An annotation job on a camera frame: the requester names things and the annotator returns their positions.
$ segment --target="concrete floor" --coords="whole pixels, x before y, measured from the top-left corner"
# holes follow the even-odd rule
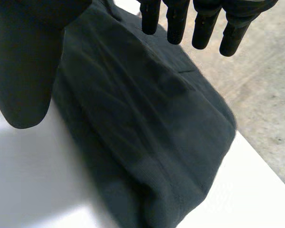
[[[165,28],[166,10],[162,3],[159,23]],[[252,22],[232,57],[219,53],[225,12],[205,50],[191,46],[195,17],[191,3],[181,46],[226,99],[238,130],[285,183],[285,0]]]

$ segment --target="folded cloth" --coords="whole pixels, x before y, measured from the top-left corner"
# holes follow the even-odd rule
[[[53,97],[119,226],[175,228],[205,199],[236,123],[163,28],[140,27],[94,0],[66,27]]]

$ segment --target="black fabric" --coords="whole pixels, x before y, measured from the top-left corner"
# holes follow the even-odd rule
[[[175,228],[205,199],[236,123],[163,28],[147,36],[106,6],[66,27],[53,97],[120,227]]]

